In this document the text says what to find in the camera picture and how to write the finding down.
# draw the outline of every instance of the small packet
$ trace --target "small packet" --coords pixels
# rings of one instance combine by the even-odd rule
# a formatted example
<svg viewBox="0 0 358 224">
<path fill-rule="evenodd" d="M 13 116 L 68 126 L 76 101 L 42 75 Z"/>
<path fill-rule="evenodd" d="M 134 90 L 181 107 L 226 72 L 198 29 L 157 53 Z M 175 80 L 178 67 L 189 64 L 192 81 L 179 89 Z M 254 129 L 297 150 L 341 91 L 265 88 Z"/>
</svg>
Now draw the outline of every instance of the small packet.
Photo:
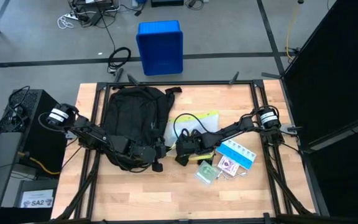
<svg viewBox="0 0 358 224">
<path fill-rule="evenodd" d="M 211 185 L 213 184 L 218 174 L 219 172 L 215 167 L 203 161 L 201 165 L 198 167 L 195 176 L 197 177 L 197 179 L 201 180 L 205 184 Z"/>
<path fill-rule="evenodd" d="M 226 156 L 222 156 L 219 161 L 218 167 L 224 172 L 234 177 L 239 169 L 240 165 Z"/>
</svg>

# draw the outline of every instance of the white paper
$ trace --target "white paper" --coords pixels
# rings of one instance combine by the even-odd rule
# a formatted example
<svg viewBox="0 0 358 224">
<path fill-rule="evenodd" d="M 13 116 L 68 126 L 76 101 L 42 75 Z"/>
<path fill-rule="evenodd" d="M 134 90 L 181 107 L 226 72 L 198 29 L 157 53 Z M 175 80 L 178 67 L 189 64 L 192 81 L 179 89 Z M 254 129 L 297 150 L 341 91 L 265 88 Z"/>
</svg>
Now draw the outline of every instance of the white paper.
<svg viewBox="0 0 358 224">
<path fill-rule="evenodd" d="M 53 190 L 34 190 L 23 192 L 20 208 L 51 208 Z"/>
</svg>

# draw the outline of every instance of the wooden table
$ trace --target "wooden table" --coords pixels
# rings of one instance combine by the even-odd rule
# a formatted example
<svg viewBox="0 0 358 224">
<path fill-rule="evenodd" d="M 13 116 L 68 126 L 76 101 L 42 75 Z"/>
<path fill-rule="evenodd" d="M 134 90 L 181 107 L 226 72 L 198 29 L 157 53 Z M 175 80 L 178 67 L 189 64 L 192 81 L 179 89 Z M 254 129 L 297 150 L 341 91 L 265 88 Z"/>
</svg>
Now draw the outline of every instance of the wooden table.
<svg viewBox="0 0 358 224">
<path fill-rule="evenodd" d="M 283 91 L 277 80 L 266 80 L 265 90 L 270 105 L 280 111 L 280 121 L 290 123 Z M 164 90 L 171 86 L 158 86 Z M 253 109 L 249 85 L 201 85 L 181 86 L 183 93 L 177 95 L 170 118 L 181 113 L 200 114 L 219 111 L 219 125 L 225 127 L 238 121 L 239 117 Z M 96 84 L 81 84 L 76 101 L 80 114 L 91 117 Z M 99 100 L 98 123 L 103 107 L 103 93 Z M 290 146 L 296 147 L 294 138 L 284 136 Z M 254 165 L 248 176 L 232 180 L 215 181 L 206 186 L 195 178 L 196 162 L 182 167 L 172 157 L 160 160 L 162 173 L 152 169 L 141 174 L 132 174 L 112 165 L 106 156 L 101 158 L 93 220 L 173 220 L 202 218 L 255 218 L 264 212 L 274 216 L 272 197 L 267 180 L 259 134 L 245 133 L 234 138 L 256 153 Z M 68 147 L 65 161 L 78 148 Z M 78 190 L 84 151 L 80 151 L 64 168 L 60 176 L 52 218 L 59 216 Z M 300 156 L 286 146 L 280 146 L 287 185 L 298 200 L 311 212 L 314 211 L 310 190 Z M 219 162 L 216 156 L 214 163 Z M 278 195 L 285 212 L 282 193 Z M 84 196 L 84 205 L 88 193 Z"/>
</svg>

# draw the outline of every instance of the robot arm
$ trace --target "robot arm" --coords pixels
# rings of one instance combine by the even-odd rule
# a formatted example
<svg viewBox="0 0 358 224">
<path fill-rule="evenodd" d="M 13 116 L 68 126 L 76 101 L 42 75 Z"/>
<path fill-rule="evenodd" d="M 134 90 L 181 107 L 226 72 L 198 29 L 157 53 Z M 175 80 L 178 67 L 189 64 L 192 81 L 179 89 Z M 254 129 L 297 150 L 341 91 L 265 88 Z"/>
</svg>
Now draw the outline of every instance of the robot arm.
<svg viewBox="0 0 358 224">
<path fill-rule="evenodd" d="M 255 126 L 256 122 L 252 120 L 254 116 L 259 116 L 262 121 L 262 127 Z M 281 124 L 278 120 L 278 110 L 276 107 L 263 106 L 249 114 L 241 116 L 239 121 L 214 133 L 207 130 L 202 134 L 198 130 L 193 130 L 189 133 L 187 129 L 183 129 L 176 143 L 178 156 L 175 160 L 185 166 L 191 154 L 200 155 L 212 152 L 222 142 L 250 131 L 261 133 L 270 144 L 281 144 L 283 136 L 280 132 L 280 127 Z"/>
<path fill-rule="evenodd" d="M 117 157 L 127 159 L 139 158 L 146 163 L 153 163 L 156 152 L 152 147 L 133 146 L 131 140 L 124 136 L 115 136 L 108 134 L 103 128 L 95 125 L 88 118 L 78 114 L 78 109 L 74 106 L 61 104 L 57 105 L 48 115 L 47 124 L 55 131 L 67 132 L 71 131 L 78 136 L 80 146 L 87 149 L 102 150 L 109 159 L 117 161 Z M 118 165 L 124 170 L 126 167 L 120 162 Z"/>
</svg>

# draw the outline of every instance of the blue bin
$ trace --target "blue bin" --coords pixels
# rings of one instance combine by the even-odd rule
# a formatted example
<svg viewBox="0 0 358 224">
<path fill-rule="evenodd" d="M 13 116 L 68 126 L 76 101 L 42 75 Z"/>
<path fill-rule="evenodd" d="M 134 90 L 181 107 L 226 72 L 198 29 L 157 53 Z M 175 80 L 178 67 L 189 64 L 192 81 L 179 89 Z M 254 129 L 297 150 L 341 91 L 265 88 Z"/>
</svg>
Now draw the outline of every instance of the blue bin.
<svg viewBox="0 0 358 224">
<path fill-rule="evenodd" d="M 145 75 L 183 71 L 183 33 L 178 21 L 141 22 L 136 41 Z"/>
</svg>

